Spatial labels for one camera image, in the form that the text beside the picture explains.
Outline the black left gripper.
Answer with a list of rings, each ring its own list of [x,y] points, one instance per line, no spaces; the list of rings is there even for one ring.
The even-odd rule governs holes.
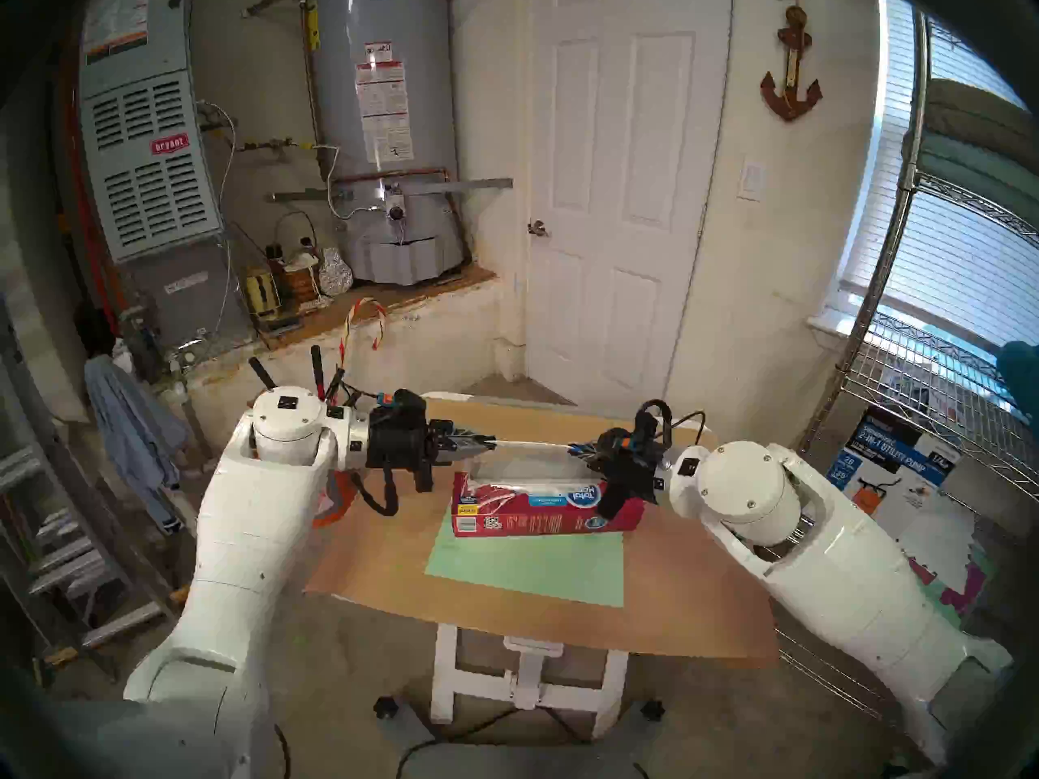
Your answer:
[[[457,425],[429,426],[425,400],[408,390],[378,394],[368,420],[368,469],[422,471],[480,457],[498,445],[492,435]]]

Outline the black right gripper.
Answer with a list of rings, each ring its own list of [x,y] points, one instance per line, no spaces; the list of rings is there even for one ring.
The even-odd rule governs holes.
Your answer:
[[[671,430],[629,433],[614,427],[594,441],[568,444],[570,456],[587,465],[602,465],[604,504],[625,504],[629,499],[660,504],[664,493],[665,455],[671,447]]]

